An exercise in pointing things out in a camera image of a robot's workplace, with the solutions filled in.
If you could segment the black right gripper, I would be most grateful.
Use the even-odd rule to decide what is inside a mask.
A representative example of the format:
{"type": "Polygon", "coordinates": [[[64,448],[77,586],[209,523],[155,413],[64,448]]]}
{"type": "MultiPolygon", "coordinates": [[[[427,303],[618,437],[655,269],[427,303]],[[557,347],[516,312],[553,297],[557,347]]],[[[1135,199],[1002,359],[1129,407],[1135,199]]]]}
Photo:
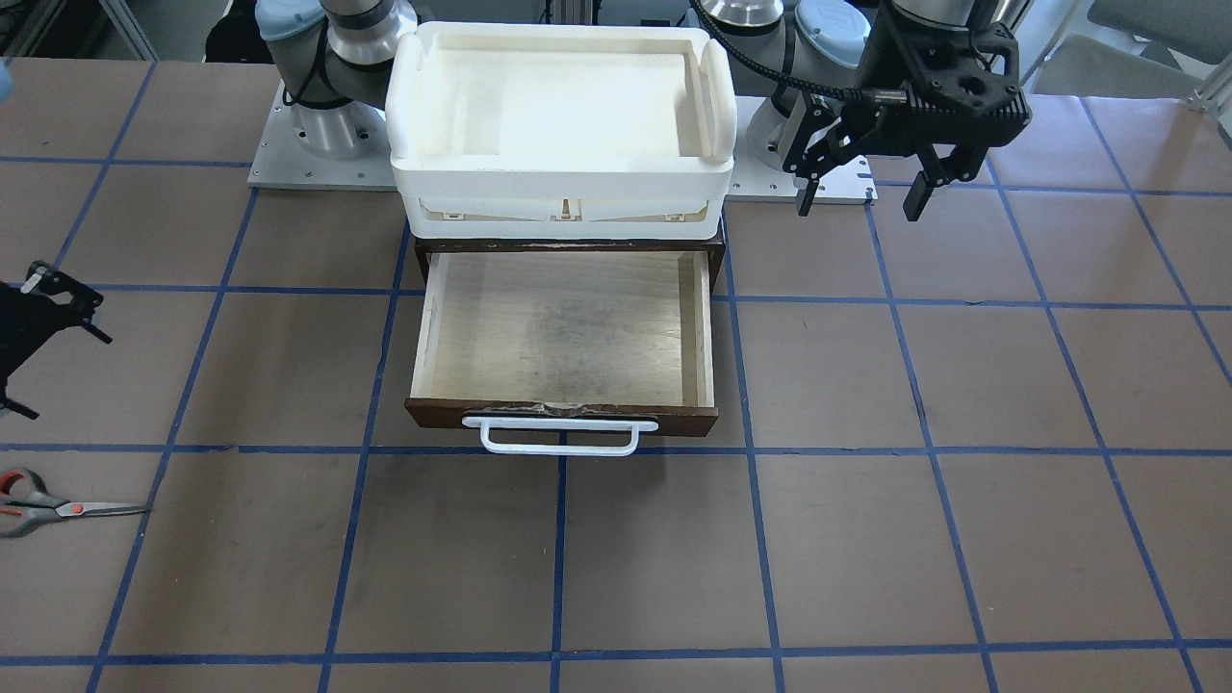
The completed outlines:
{"type": "Polygon", "coordinates": [[[92,316],[102,302],[102,293],[42,260],[31,263],[21,291],[1,285],[2,413],[14,413],[26,420],[39,419],[39,412],[7,395],[7,382],[57,332],[80,327],[97,342],[112,342],[111,335],[92,324],[92,316]]]}

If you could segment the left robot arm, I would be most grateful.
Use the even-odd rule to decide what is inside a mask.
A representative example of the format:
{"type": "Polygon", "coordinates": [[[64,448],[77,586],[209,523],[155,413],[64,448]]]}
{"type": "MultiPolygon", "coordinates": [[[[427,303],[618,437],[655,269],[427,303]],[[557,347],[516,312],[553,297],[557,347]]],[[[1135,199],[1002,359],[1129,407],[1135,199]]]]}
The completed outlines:
{"type": "Polygon", "coordinates": [[[915,222],[1029,126],[1019,43],[994,1],[694,1],[733,76],[763,102],[744,150],[793,179],[797,215],[862,155],[914,158],[915,222]]]}

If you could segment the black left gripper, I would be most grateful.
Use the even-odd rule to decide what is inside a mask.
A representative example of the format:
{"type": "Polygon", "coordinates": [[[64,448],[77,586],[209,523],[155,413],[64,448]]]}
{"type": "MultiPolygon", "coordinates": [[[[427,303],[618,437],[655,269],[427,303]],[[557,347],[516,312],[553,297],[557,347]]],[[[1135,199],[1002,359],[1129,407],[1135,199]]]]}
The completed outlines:
{"type": "Polygon", "coordinates": [[[797,215],[809,215],[821,179],[857,155],[918,157],[922,170],[903,202],[917,222],[938,187],[973,179],[973,148],[1005,146],[1031,122],[1019,84],[1019,44],[1002,22],[972,35],[912,21],[877,21],[857,88],[906,92],[901,104],[844,104],[802,92],[782,134],[782,170],[795,178],[797,215]],[[938,157],[936,144],[952,144],[938,157]]]}

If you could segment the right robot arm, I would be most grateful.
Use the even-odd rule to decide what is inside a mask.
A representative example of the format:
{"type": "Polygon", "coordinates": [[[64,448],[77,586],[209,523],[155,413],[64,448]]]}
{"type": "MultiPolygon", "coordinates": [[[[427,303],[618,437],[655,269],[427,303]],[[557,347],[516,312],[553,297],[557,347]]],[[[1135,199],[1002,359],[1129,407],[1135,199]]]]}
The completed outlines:
{"type": "MultiPolygon", "coordinates": [[[[386,96],[398,42],[416,31],[409,1],[257,1],[253,17],[277,67],[249,185],[269,190],[391,192],[386,96]]],[[[103,295],[46,261],[2,286],[2,379],[58,332],[95,326],[103,295]]]]}

